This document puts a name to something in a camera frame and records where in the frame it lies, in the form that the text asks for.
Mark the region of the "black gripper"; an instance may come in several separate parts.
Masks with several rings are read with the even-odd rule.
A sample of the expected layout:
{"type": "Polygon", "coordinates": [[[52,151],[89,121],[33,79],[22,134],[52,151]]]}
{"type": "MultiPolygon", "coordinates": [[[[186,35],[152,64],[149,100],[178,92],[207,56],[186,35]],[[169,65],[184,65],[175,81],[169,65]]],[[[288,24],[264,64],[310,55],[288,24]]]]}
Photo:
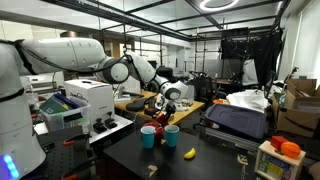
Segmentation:
{"type": "Polygon", "coordinates": [[[173,101],[169,101],[165,107],[166,117],[170,117],[172,114],[176,112],[176,106],[173,101]]]}

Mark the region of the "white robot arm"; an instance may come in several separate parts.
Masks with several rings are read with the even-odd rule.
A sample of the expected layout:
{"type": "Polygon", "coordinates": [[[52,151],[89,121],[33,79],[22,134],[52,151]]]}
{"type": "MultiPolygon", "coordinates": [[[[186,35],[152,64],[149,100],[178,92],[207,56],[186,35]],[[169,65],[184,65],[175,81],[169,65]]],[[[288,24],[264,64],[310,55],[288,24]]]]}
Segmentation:
{"type": "Polygon", "coordinates": [[[34,134],[31,113],[21,77],[57,72],[82,73],[91,66],[100,79],[120,84],[130,76],[158,85],[158,92],[171,101],[181,101],[188,87],[156,74],[151,64],[127,51],[120,58],[105,54],[95,39],[64,37],[0,42],[0,180],[20,180],[46,159],[34,134]]]}

